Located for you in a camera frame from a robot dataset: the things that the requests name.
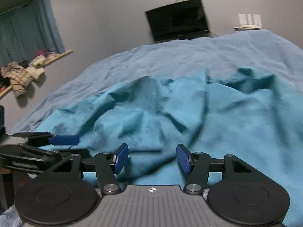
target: white wall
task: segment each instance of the white wall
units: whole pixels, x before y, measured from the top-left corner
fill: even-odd
[[[144,12],[172,3],[172,0],[96,0],[106,17],[107,37],[113,41],[111,53],[152,43]],[[239,26],[238,14],[260,14],[263,27],[303,48],[303,0],[203,0],[210,29],[231,34]]]
[[[0,100],[5,107],[8,131],[48,94],[76,78],[92,63],[109,56],[89,0],[51,0],[51,4],[65,48],[74,52],[47,66],[45,81],[40,86],[33,83],[27,97],[16,100],[11,91]]]

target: teal curtain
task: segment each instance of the teal curtain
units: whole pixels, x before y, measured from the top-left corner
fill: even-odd
[[[0,16],[0,66],[31,61],[41,48],[65,51],[50,0],[33,0]]]

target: fluffy blue fabric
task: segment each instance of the fluffy blue fabric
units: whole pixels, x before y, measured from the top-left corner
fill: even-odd
[[[291,206],[284,224],[299,226],[302,107],[303,99],[275,75],[242,67],[229,79],[211,79],[203,71],[177,80],[143,77],[119,83],[59,108],[36,131],[78,135],[76,148],[87,148],[92,156],[127,143],[130,159],[118,176],[122,184],[183,186],[175,160],[178,143],[214,158],[235,154],[288,191]]]
[[[279,76],[303,93],[302,62],[300,48],[267,30],[144,45],[89,66],[34,107],[11,134],[34,131],[58,108],[75,105],[118,82],[150,75],[178,79],[209,69],[210,76],[222,78],[241,66],[250,66]]]
[[[22,225],[15,206],[11,206],[2,215],[0,215],[0,226],[19,227]]]

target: window sill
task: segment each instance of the window sill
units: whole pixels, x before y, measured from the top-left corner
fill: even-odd
[[[59,54],[59,55],[55,56],[54,58],[52,58],[52,59],[50,59],[50,60],[47,60],[47,61],[44,63],[44,65],[47,66],[47,65],[53,63],[54,61],[59,60],[60,58],[66,56],[66,55],[71,54],[72,52],[73,52],[72,50],[67,50],[67,51],[65,51],[63,54]],[[2,92],[0,93],[0,99],[3,98],[3,97],[4,97],[8,92],[10,92],[11,90],[12,90],[12,87],[11,87],[11,85],[10,85],[9,87],[7,87],[4,91],[2,91]]]

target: television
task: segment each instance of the television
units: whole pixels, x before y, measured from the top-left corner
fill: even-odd
[[[155,42],[208,36],[201,0],[181,1],[145,12]]]

